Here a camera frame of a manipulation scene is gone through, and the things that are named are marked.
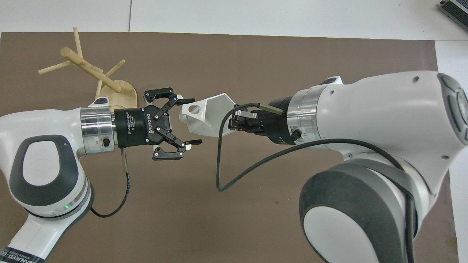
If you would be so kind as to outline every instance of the wooden base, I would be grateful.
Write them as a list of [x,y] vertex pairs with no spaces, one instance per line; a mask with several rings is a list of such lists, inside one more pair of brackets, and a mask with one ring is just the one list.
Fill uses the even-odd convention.
[[113,91],[110,87],[104,86],[96,94],[97,97],[108,97],[110,111],[114,112],[115,109],[128,109],[138,107],[137,92],[135,88],[130,85],[130,83],[124,80],[114,80],[120,87],[122,91],[117,93]]

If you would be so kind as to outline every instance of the black cable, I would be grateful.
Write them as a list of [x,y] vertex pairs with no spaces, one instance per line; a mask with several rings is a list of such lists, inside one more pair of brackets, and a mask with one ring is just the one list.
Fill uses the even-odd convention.
[[127,191],[125,192],[125,196],[124,196],[124,199],[122,200],[122,202],[120,203],[120,205],[118,206],[118,208],[116,210],[114,210],[112,213],[110,214],[107,214],[107,215],[101,215],[100,213],[96,212],[96,210],[94,210],[93,207],[91,207],[91,212],[93,212],[93,214],[95,214],[96,216],[100,217],[100,218],[107,218],[107,217],[111,217],[113,215],[115,215],[121,208],[122,206],[124,206],[125,204],[125,201],[127,201],[127,197],[128,197],[128,193],[130,192],[130,175],[128,173],[128,167],[127,167],[127,157],[125,155],[125,147],[123,147],[121,149],[121,153],[122,153],[122,162],[124,163],[124,170],[125,170],[125,175],[127,176]]
[[[247,168],[245,171],[243,171],[238,176],[236,176],[233,180],[228,182],[224,187],[220,187],[221,145],[222,145],[222,137],[223,137],[222,132],[223,132],[223,129],[224,129],[224,125],[225,125],[227,119],[229,119],[230,116],[233,113],[235,113],[236,111],[243,110],[243,109],[246,109],[246,108],[252,108],[252,107],[258,108],[259,106],[260,106],[260,104],[258,104],[258,103],[249,103],[249,104],[244,104],[244,105],[235,107],[234,109],[230,110],[225,115],[223,120],[221,121],[221,125],[220,125],[220,128],[219,128],[219,136],[218,136],[218,159],[217,159],[217,162],[216,162],[216,188],[218,189],[219,192],[226,191],[229,187],[231,187],[233,184],[235,184],[237,181],[239,181],[246,174],[248,174],[249,172],[253,171],[255,168],[257,168],[257,167],[259,167],[259,166],[261,166],[261,165],[263,165],[263,164],[265,164],[265,163],[267,163],[267,162],[269,162],[269,161],[271,161],[273,159],[276,159],[276,158],[278,158],[280,156],[283,156],[283,155],[285,155],[287,153],[291,153],[291,152],[294,152],[294,151],[297,151],[297,150],[300,150],[300,149],[303,149],[303,148],[308,148],[308,147],[311,147],[311,146],[317,146],[317,145],[323,145],[323,144],[346,143],[346,144],[355,144],[355,145],[363,146],[363,147],[371,149],[374,152],[382,155],[385,159],[387,159],[396,168],[404,171],[401,164],[395,158],[393,158],[393,156],[391,156],[389,153],[385,152],[384,150],[380,149],[379,147],[377,147],[377,146],[375,146],[373,144],[370,144],[370,143],[367,143],[367,142],[364,142],[364,141],[354,140],[354,139],[323,139],[323,140],[317,140],[317,141],[313,141],[313,142],[303,143],[303,144],[300,144],[300,145],[295,145],[295,146],[292,146],[292,147],[290,147],[288,149],[285,149],[285,150],[279,151],[277,153],[274,153],[274,154],[262,159],[261,161],[258,161],[257,163],[255,163],[251,167]],[[390,180],[390,181],[392,181],[392,183],[395,184],[397,186],[397,188],[399,190],[401,190],[405,195],[405,201],[406,201],[405,202],[405,223],[406,223],[405,242],[406,242],[406,252],[407,252],[408,263],[414,263],[415,261],[414,261],[414,252],[413,252],[413,237],[414,237],[414,234],[415,234],[414,222],[416,221],[414,197],[412,196],[411,193],[409,193],[405,188],[400,186],[398,183],[394,182],[393,180]]]
[[230,110],[223,118],[221,121],[221,126],[219,127],[219,137],[218,137],[218,157],[217,157],[217,163],[216,163],[216,188],[219,189],[219,174],[221,173],[221,144],[223,141],[223,130],[224,130],[224,124],[226,123],[227,119],[234,114],[238,110],[243,110],[247,108],[258,108],[260,107],[259,103],[249,103],[249,104],[244,104],[241,106],[234,107],[234,109]]

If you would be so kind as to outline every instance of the hole in white object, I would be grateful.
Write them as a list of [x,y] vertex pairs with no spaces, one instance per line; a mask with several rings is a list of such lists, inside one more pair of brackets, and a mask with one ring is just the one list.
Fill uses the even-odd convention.
[[198,114],[200,113],[200,107],[198,105],[192,105],[189,107],[189,112],[191,114]]

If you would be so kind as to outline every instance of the wooden peg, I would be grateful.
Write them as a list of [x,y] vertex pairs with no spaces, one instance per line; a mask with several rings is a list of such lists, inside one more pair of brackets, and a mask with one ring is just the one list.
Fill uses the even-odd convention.
[[50,67],[47,67],[47,68],[40,69],[37,72],[39,72],[39,74],[44,74],[44,73],[48,73],[48,72],[54,71],[54,70],[59,69],[59,68],[69,66],[69,65],[73,65],[73,63],[70,62],[70,61],[65,61],[65,62],[62,62],[62,63],[57,64],[57,65],[53,65],[53,66],[50,66]]
[[80,36],[78,35],[78,28],[73,28],[73,35],[75,36],[76,52],[78,56],[83,57],[83,52],[81,51]]
[[125,60],[121,60],[119,63],[117,63],[117,65],[115,65],[113,68],[109,70],[109,72],[106,73],[106,77],[111,76],[124,63],[125,63]]
[[102,88],[102,80],[99,80],[97,82],[96,96],[94,96],[94,99],[97,99],[99,97],[99,94],[101,93],[101,88]]
[[102,80],[102,82],[106,86],[110,87],[115,92],[122,91],[122,88],[117,83],[115,83],[113,80],[111,80],[109,77],[106,77],[101,72],[98,72],[98,71],[96,71],[94,69],[91,69],[88,66],[85,66],[85,65],[91,65],[91,64],[89,64],[83,58],[79,57],[78,54],[73,52],[70,48],[67,48],[67,47],[62,48],[62,50],[60,51],[60,54],[62,55],[62,57],[70,60],[73,64],[77,65],[79,68],[84,70],[86,73],[90,74],[91,76],[95,77],[98,80]]
[[92,70],[96,70],[96,71],[99,72],[99,73],[103,73],[103,72],[104,72],[104,70],[102,70],[102,69],[100,69],[100,68],[98,68],[98,67],[96,67],[96,66],[93,66],[93,65],[89,64],[88,62],[86,62],[86,63],[83,62],[83,63],[81,63],[80,65],[81,65],[81,66],[88,67],[88,68],[90,68],[90,69],[92,69]]

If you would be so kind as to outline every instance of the white plastic object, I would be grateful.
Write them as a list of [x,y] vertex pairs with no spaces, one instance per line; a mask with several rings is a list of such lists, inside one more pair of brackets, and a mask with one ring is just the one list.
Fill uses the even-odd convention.
[[57,147],[51,141],[39,141],[29,145],[23,161],[23,177],[32,185],[51,183],[60,172]]
[[[198,102],[182,105],[179,121],[187,124],[190,133],[218,137],[219,126],[228,111],[234,108],[235,103],[226,94],[219,94]],[[224,126],[223,136],[235,132]]]
[[84,201],[83,207],[67,218],[51,220],[38,218],[30,214],[8,246],[46,259],[65,231],[67,231],[73,223],[76,223],[84,212],[87,212],[84,207],[89,205],[91,198],[89,196],[85,196],[84,198],[87,199]]
[[[55,211],[61,210],[63,206],[70,203],[76,196],[79,196],[83,186],[86,184],[86,175],[79,162],[80,154],[78,154],[79,152],[84,152],[80,113],[81,108],[67,111],[34,110],[12,113],[0,117],[0,169],[2,170],[7,182],[10,180],[16,151],[20,144],[27,138],[48,134],[62,135],[66,137],[73,152],[76,154],[75,162],[78,168],[78,181],[76,182],[74,189],[64,200],[51,205],[34,206],[25,204],[13,196],[13,199],[15,199],[15,201],[17,201],[22,207],[36,215],[46,217],[51,215],[53,216]],[[34,127],[34,129],[25,128],[25,124],[28,124],[28,127]],[[32,144],[31,150],[35,150],[35,147],[39,145],[40,144],[35,145],[35,143]],[[35,161],[37,160],[32,158],[26,159],[27,172],[30,165],[33,166],[33,162]],[[47,178],[36,180],[38,181],[30,181],[30,183],[38,183],[38,185],[40,185],[43,184],[45,182],[44,180],[47,180]],[[75,208],[78,204],[79,202],[75,202],[70,209]]]
[[91,103],[89,108],[92,107],[109,107],[109,98],[108,97],[97,97],[93,103]]
[[331,80],[331,79],[335,79],[335,80],[333,80],[332,82],[329,82],[329,83],[327,83],[327,84],[343,84],[343,81],[341,80],[341,77],[340,77],[340,76],[329,77],[329,78],[326,79],[325,81]]
[[339,210],[326,206],[312,208],[304,217],[304,232],[328,262],[379,262],[364,230]]
[[[326,85],[316,108],[319,138],[374,144],[410,163],[436,195],[451,161],[465,147],[450,124],[437,75],[432,71],[402,72],[348,85]],[[344,156],[369,151],[350,144],[327,147]]]

